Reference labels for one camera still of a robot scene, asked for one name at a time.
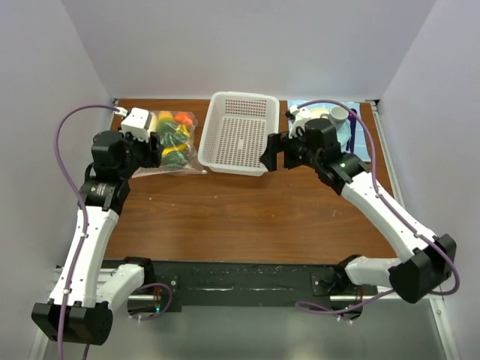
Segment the clear zip top bag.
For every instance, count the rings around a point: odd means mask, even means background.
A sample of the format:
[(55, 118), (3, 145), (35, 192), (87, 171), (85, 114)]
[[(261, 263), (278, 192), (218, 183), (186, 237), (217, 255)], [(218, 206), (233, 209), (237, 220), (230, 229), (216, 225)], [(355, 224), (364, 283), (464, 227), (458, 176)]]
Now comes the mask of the clear zip top bag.
[(194, 146), (194, 131), (197, 127), (197, 118), (192, 112), (187, 112), (193, 117), (193, 125), (188, 127), (175, 122), (174, 115), (177, 112), (186, 111), (151, 111), (151, 113), (154, 113), (157, 117), (157, 120), (154, 123), (154, 129), (152, 131), (159, 134), (163, 148), (178, 146), (182, 143), (189, 143), (189, 147), (183, 151), (187, 156), (187, 165), (180, 169), (170, 169), (165, 166), (161, 166), (161, 164), (159, 167), (155, 168), (141, 167), (133, 174), (134, 178), (160, 174), (205, 175), (207, 173), (204, 167), (198, 161), (197, 148)]

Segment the fake orange fruit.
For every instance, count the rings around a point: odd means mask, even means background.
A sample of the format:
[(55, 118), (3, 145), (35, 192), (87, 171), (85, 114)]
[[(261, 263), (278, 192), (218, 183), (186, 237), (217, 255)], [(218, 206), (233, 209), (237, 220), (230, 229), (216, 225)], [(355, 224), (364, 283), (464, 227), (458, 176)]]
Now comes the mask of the fake orange fruit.
[(192, 126), (194, 124), (193, 117), (189, 112), (177, 112), (174, 115), (174, 120), (176, 123), (185, 125), (185, 126)]

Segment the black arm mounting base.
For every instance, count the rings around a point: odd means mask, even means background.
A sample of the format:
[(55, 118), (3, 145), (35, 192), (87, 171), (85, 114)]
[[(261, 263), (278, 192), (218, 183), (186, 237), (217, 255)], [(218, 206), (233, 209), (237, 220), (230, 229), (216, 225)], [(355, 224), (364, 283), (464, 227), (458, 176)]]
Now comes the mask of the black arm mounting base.
[(377, 294), (375, 286), (341, 280), (336, 265), (155, 260), (152, 268), (148, 283), (169, 288), (135, 291), (127, 302), (131, 315), (188, 306), (289, 308), (300, 300), (338, 309)]

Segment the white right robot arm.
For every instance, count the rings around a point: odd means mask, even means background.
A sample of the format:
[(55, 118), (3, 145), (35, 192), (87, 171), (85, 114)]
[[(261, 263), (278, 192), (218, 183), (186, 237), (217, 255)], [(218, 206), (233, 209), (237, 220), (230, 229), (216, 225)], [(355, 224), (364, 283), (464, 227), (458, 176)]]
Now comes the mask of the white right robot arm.
[(359, 255), (345, 259), (334, 276), (339, 293), (352, 294), (361, 285), (389, 287), (404, 301), (415, 304), (450, 278), (455, 240), (447, 234), (436, 235), (412, 217), (381, 187), (371, 166), (341, 150), (335, 128), (327, 120), (308, 120), (293, 134), (268, 135), (259, 160), (268, 171), (275, 171), (279, 153), (286, 169), (313, 169), (324, 185), (361, 211), (396, 254), (392, 259)]

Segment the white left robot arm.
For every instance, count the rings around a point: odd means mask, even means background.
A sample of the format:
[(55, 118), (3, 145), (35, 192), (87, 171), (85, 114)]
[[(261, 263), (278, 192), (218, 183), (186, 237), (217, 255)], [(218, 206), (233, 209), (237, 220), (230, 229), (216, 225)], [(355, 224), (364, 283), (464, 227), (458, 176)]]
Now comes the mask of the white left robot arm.
[(148, 258), (125, 258), (104, 284), (98, 283), (110, 236), (130, 193), (129, 180), (141, 167), (157, 167), (164, 147), (152, 132), (147, 140), (132, 133), (106, 130), (93, 138), (93, 161), (77, 192), (76, 229), (60, 277), (31, 318), (57, 343), (101, 345), (113, 326), (113, 315), (136, 291), (150, 293), (155, 270)]

